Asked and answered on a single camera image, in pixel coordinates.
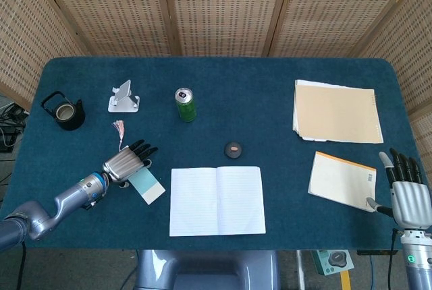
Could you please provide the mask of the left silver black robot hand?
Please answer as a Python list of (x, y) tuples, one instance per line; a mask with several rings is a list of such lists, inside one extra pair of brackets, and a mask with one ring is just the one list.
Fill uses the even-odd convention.
[(125, 186), (129, 177), (152, 165), (150, 156), (156, 151), (156, 146), (151, 146), (144, 139), (138, 140), (106, 161), (102, 166), (101, 175), (109, 184)]

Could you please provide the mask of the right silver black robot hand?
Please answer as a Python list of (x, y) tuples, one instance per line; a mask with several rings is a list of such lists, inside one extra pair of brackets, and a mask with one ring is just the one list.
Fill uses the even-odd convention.
[(384, 166), (391, 196), (391, 206), (367, 198), (375, 212), (393, 218), (402, 229), (427, 230), (431, 227), (431, 194), (423, 182), (421, 168), (412, 157), (391, 148), (390, 155), (379, 153)]

